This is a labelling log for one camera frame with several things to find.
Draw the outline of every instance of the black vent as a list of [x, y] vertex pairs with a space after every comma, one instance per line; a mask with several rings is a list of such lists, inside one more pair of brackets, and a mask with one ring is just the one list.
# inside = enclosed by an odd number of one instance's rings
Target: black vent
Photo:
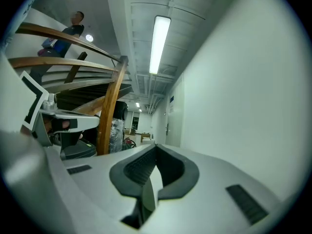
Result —
[[226, 190], [252, 225], [268, 215], [257, 201], [240, 185], [229, 186]]
[[81, 172], [87, 171], [89, 169], [91, 169], [91, 166], [82, 165], [82, 166], [77, 166], [77, 167], [73, 167], [73, 168], [68, 168], [67, 171], [71, 175], [71, 174], [81, 173]]

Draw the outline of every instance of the ceiling light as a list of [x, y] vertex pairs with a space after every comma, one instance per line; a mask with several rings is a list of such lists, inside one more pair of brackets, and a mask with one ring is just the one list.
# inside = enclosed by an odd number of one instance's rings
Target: ceiling light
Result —
[[93, 36], [91, 36], [91, 35], [86, 35], [86, 39], [87, 39], [87, 41], [93, 41]]
[[157, 74], [162, 51], [165, 46], [166, 37], [168, 34], [171, 19], [161, 16], [155, 17], [153, 40], [152, 40], [152, 51], [151, 51], [151, 62], [150, 62], [150, 73]]

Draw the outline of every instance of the doorway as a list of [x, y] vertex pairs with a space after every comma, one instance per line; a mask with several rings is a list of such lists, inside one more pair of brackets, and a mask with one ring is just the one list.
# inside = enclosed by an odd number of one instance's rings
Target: doorway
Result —
[[138, 117], [133, 117], [132, 128], [137, 130], [137, 126], [138, 126]]
[[184, 112], [183, 76], [176, 82], [169, 93], [167, 102], [167, 132], [166, 144], [180, 147]]

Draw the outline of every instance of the ceiling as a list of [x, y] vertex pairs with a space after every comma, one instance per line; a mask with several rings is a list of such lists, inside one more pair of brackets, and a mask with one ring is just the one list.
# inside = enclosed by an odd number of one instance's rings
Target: ceiling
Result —
[[[113, 55], [129, 58], [127, 71], [133, 93], [123, 97], [130, 110], [140, 102], [152, 113], [179, 75], [183, 57], [200, 26], [209, 19], [215, 0], [37, 0], [33, 8], [69, 25], [74, 11], [82, 11], [83, 36], [94, 36], [93, 44]], [[149, 74], [154, 19], [171, 18], [157, 75]]]
[[82, 35], [93, 36], [93, 44], [106, 52], [119, 56], [116, 35], [107, 0], [36, 0], [32, 8], [70, 26], [73, 12], [82, 11], [84, 25]]
[[[177, 69], [214, 0], [108, 0], [122, 55], [129, 58], [134, 93], [125, 101], [156, 105], [175, 81]], [[171, 18], [158, 74], [150, 75], [155, 16]]]

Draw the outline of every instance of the person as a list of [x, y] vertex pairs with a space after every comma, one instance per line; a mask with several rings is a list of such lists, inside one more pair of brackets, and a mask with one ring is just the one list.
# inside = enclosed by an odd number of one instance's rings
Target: person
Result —
[[[81, 21], [84, 18], [84, 14], [81, 11], [77, 11], [71, 16], [72, 26], [64, 29], [62, 32], [71, 36], [79, 38], [84, 30], [84, 26]], [[57, 40], [53, 48], [43, 48], [38, 51], [39, 57], [61, 57], [64, 58], [71, 43]], [[33, 78], [39, 85], [42, 84], [42, 76], [51, 68], [52, 65], [43, 65], [38, 67], [32, 67], [30, 71], [30, 77]]]

